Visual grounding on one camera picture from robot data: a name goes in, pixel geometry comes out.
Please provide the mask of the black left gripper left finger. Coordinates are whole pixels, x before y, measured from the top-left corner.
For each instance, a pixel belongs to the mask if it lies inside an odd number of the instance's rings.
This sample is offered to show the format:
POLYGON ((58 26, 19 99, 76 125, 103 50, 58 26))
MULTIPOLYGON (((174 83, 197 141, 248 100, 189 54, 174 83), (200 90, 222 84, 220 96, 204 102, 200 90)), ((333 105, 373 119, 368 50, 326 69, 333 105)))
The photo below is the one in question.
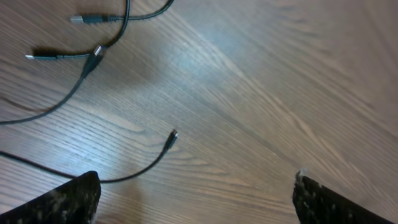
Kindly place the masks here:
POLYGON ((1 214, 3 224, 91 224, 101 196, 98 173, 86 172, 1 214))

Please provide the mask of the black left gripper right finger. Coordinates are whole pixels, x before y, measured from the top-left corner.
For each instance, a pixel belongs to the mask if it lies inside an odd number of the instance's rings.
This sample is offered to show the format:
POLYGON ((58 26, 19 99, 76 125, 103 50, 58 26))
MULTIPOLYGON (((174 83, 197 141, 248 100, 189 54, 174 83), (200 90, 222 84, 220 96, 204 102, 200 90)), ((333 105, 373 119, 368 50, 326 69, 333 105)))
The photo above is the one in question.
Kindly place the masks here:
POLYGON ((307 177, 295 175, 292 202, 301 224, 392 224, 307 177))

